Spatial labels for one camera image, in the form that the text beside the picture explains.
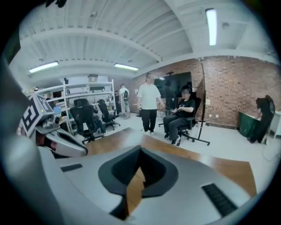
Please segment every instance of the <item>ceiling light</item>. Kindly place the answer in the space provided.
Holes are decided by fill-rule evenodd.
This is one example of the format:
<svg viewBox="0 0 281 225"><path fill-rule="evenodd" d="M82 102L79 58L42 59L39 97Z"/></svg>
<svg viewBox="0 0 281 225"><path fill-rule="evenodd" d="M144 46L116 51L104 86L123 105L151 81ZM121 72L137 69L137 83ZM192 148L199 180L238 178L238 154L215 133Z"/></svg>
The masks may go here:
<svg viewBox="0 0 281 225"><path fill-rule="evenodd" d="M209 41L210 45L216 45L216 33L217 33L217 20L216 10L206 9L208 27L209 27Z"/></svg>
<svg viewBox="0 0 281 225"><path fill-rule="evenodd" d="M119 67L119 68L123 68L123 69L131 69L131 70L135 70L135 71L138 70L138 68L128 66L128 65L122 65L122 64L118 64L118 63L115 63L114 66Z"/></svg>
<svg viewBox="0 0 281 225"><path fill-rule="evenodd" d="M35 72L38 72L42 69L48 69L48 68L51 68L51 67L54 67L54 66L57 66L57 65L58 65L58 62L51 62L51 63L45 64L45 65L35 67L35 68L31 69L30 72L35 73Z"/></svg>

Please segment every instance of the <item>backpack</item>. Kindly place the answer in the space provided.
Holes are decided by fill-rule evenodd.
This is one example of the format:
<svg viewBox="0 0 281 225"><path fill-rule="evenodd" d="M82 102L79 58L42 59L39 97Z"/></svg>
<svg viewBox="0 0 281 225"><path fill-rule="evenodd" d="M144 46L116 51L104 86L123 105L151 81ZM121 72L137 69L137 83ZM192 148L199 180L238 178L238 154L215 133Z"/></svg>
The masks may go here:
<svg viewBox="0 0 281 225"><path fill-rule="evenodd" d="M124 91L123 99L124 99L125 105L128 104L128 95L129 95L129 93L127 91Z"/></svg>

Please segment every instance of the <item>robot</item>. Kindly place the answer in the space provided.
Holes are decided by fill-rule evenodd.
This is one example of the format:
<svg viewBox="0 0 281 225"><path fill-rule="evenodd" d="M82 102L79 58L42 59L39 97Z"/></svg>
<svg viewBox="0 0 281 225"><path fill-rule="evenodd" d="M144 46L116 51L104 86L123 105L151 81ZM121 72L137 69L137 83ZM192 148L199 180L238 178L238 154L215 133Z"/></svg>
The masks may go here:
<svg viewBox="0 0 281 225"><path fill-rule="evenodd" d="M59 126L60 115L56 115L46 99L39 94L29 97L30 104L27 107L21 125L26 136L36 143L38 133L46 136L44 148L53 152L56 158L82 157L88 154L87 148ZM57 143L56 149L48 144Z"/></svg>

